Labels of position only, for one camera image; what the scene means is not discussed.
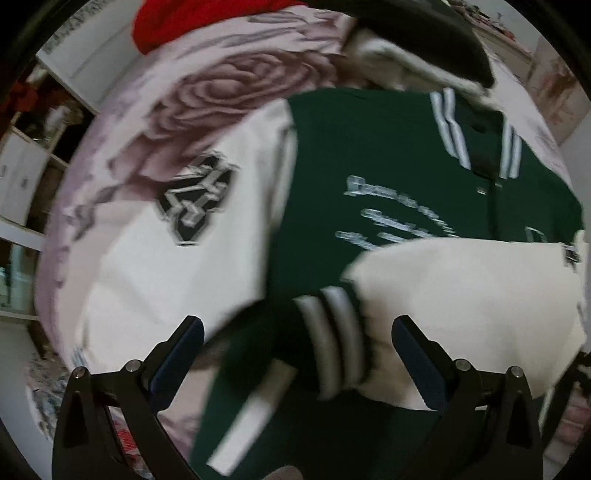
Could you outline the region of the green white varsity jacket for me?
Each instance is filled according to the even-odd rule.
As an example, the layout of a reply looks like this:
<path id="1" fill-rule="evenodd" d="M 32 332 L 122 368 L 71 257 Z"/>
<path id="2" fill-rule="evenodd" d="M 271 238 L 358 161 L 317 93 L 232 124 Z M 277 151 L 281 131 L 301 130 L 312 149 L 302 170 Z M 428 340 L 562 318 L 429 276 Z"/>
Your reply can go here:
<path id="1" fill-rule="evenodd" d="M 182 152 L 103 258 L 76 345 L 108 371 L 204 322 L 201 478 L 420 475 L 437 414 L 399 316 L 479 369 L 521 367 L 534 396 L 585 342 L 580 204 L 501 113 L 315 90 Z"/>

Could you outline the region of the floral curtain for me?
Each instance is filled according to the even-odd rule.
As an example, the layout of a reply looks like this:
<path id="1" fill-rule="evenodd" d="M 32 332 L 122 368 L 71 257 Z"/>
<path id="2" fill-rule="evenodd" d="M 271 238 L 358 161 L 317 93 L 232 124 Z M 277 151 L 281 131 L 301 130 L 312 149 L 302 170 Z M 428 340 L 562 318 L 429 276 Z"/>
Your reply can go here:
<path id="1" fill-rule="evenodd" d="M 590 110 L 590 100 L 577 77 L 543 36 L 533 54 L 526 89 L 559 145 Z"/>

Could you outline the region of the rose pattern plush blanket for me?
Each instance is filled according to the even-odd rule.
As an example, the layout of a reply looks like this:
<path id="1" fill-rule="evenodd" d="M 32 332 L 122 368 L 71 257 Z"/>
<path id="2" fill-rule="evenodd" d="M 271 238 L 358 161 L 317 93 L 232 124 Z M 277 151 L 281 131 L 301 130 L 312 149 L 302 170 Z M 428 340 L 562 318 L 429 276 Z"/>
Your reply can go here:
<path id="1" fill-rule="evenodd" d="M 90 127 L 69 167 L 50 217 L 39 276 L 55 291 L 41 301 L 49 338 L 72 371 L 94 372 L 76 345 L 78 326 L 101 262 L 140 210 L 156 197 L 156 183 L 174 174 L 183 149 L 204 151 L 270 102 L 324 89 L 388 90 L 353 69 L 344 44 L 355 19 L 339 8 L 291 6 L 223 20 L 195 29 L 150 54 L 145 70 L 128 83 Z M 539 161 L 541 149 L 523 118 L 500 103 L 498 110 Z M 170 406 L 157 413 L 162 427 L 190 465 L 200 421 L 198 395 L 204 362 L 215 343 L 205 333 Z M 121 410 L 109 409 L 125 458 L 152 478 Z"/>

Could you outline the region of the white shelf unit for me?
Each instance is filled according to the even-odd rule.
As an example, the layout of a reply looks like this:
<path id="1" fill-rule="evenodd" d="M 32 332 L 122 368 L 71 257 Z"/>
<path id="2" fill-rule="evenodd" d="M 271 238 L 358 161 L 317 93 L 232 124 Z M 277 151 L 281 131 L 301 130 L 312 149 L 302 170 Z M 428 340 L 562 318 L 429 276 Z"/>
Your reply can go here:
<path id="1" fill-rule="evenodd" d="M 1 312 L 36 315 L 35 277 L 49 214 L 94 119 L 32 61 L 1 100 Z"/>

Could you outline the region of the black leather jacket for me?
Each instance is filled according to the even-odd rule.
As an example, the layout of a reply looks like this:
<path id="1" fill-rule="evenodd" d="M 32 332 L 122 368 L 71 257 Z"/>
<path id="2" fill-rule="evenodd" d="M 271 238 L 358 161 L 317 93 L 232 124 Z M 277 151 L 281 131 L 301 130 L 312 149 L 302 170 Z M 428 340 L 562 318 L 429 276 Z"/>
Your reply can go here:
<path id="1" fill-rule="evenodd" d="M 355 19 L 344 44 L 353 69 L 388 90 L 451 88 L 472 104 L 498 110 L 484 46 L 444 1 L 342 1 Z"/>

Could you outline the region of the red garment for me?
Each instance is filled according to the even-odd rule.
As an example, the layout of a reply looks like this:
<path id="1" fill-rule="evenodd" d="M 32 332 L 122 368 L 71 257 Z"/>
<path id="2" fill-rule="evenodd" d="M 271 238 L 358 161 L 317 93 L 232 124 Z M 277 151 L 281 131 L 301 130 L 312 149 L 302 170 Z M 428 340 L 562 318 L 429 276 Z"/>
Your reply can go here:
<path id="1" fill-rule="evenodd" d="M 137 11 L 132 40 L 146 55 L 195 29 L 231 18 L 304 5 L 291 0 L 146 0 Z"/>

